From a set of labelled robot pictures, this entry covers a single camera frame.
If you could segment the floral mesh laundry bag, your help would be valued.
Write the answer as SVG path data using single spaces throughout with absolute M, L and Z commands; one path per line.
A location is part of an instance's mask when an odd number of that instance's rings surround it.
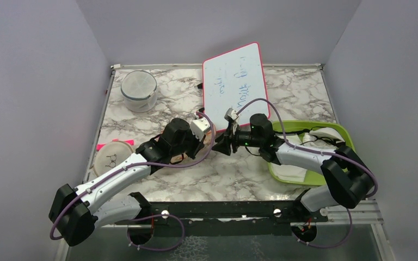
M 158 163 L 169 164 L 173 157 L 182 154 L 195 159 L 195 156 L 204 147 L 204 140 L 199 141 L 193 135 L 187 121 L 175 118 L 165 126 L 156 141 L 156 146 L 160 153 Z

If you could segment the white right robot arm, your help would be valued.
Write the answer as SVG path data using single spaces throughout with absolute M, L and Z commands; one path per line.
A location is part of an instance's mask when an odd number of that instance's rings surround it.
M 297 166 L 323 175 L 325 185 L 309 189 L 295 200 L 292 214 L 299 221 L 306 221 L 325 207 L 341 205 L 353 209 L 376 190 L 373 175 L 350 147 L 333 151 L 292 144 L 278 136 L 264 114 L 251 116 L 249 130 L 242 130 L 229 120 L 212 149 L 229 156 L 240 146 L 257 148 L 260 157 L 269 163 Z

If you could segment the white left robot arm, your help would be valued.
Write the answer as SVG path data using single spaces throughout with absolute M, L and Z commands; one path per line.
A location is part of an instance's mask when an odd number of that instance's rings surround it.
M 76 246 L 98 227 L 121 220 L 145 222 L 149 208 L 141 194 L 119 201 L 112 201 L 112 197 L 162 168 L 183 169 L 199 164 L 207 155 L 199 159 L 196 155 L 204 148 L 207 135 L 214 133 L 214 125 L 204 113 L 191 122 L 174 118 L 161 134 L 139 145 L 105 174 L 74 188 L 62 185 L 48 215 L 52 222 L 50 239 L 64 239 L 69 246 Z

